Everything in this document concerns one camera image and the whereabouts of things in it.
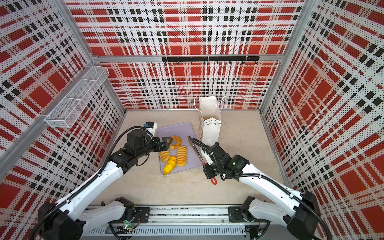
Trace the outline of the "metal tongs red handle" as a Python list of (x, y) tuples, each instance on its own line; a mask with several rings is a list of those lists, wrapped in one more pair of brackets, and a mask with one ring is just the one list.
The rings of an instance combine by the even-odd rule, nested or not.
[[(196, 155), (198, 156), (200, 162), (202, 163), (202, 166), (204, 167), (204, 166), (205, 166), (205, 161), (203, 160), (203, 158), (202, 158), (202, 156), (201, 156), (201, 154), (200, 154), (198, 148), (195, 146), (195, 144), (193, 143), (192, 138), (191, 138), (190, 136), (188, 136), (188, 141), (189, 141), (190, 146), (192, 147), (192, 149), (194, 150), (194, 152), (195, 152)], [(216, 180), (215, 177), (213, 177), (213, 178), (211, 179), (211, 183), (212, 183), (213, 185), (217, 185), (217, 180)]]

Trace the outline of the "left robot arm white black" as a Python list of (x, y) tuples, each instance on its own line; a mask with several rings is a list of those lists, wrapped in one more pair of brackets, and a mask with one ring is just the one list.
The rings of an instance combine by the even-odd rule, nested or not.
[(79, 240), (86, 232), (120, 219), (128, 207), (128, 202), (115, 201), (111, 210), (105, 206), (94, 212), (95, 216), (82, 216), (89, 204), (109, 185), (126, 174), (138, 160), (148, 157), (152, 152), (165, 152), (173, 139), (155, 137), (155, 123), (147, 122), (144, 126), (133, 126), (117, 138), (126, 137), (125, 145), (118, 151), (110, 151), (102, 167), (88, 180), (67, 196), (54, 204), (44, 203), (38, 211), (38, 223), (31, 230), (29, 239), (39, 235), (44, 240)]

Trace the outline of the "lavender plastic tray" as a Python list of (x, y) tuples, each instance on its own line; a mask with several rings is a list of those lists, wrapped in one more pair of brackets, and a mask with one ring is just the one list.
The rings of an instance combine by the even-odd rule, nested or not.
[[(190, 122), (184, 122), (184, 123), (179, 123), (175, 125), (160, 127), (158, 129), (158, 137), (162, 138), (162, 137), (171, 137), (171, 136), (178, 136), (182, 139), (181, 146), (187, 147), (188, 157), (187, 157), (187, 164), (184, 167), (176, 166), (175, 169), (168, 175), (201, 167), (202, 163), (200, 162), (198, 156), (196, 155), (196, 153), (194, 152), (194, 150), (192, 149), (188, 141), (188, 136), (190, 136), (191, 138), (195, 137), (195, 132), (192, 124)], [(170, 151), (171, 156), (177, 157), (177, 150), (171, 150), (170, 147), (168, 150)], [(163, 174), (163, 168), (166, 165), (166, 163), (167, 162), (162, 162), (160, 160), (162, 174)]]

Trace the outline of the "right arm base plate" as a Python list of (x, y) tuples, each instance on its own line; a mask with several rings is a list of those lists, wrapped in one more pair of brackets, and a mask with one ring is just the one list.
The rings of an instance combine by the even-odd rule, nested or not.
[(229, 222), (230, 223), (267, 223), (267, 220), (264, 219), (253, 219), (251, 221), (248, 221), (244, 218), (242, 215), (241, 207), (234, 206), (234, 207), (228, 207), (228, 216), (229, 216)]

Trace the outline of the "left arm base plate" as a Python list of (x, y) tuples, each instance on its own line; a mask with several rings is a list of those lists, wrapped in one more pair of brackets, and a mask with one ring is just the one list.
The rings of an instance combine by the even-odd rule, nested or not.
[(148, 207), (128, 207), (120, 221), (128, 224), (147, 223), (150, 216), (150, 208)]

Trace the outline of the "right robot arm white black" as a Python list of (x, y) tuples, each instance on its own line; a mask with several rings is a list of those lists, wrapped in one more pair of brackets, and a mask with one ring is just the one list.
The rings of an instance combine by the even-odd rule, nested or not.
[(321, 226), (326, 238), (333, 238), (328, 225), (321, 218), (317, 197), (311, 192), (301, 193), (275, 181), (244, 157), (231, 157), (218, 143), (208, 146), (195, 138), (189, 138), (189, 143), (201, 159), (208, 179), (219, 176), (223, 181), (236, 180), (254, 188), (272, 201), (269, 204), (247, 197), (241, 207), (241, 215), (246, 221), (263, 219), (279, 224), (286, 227), (298, 240), (317, 239), (315, 232)]

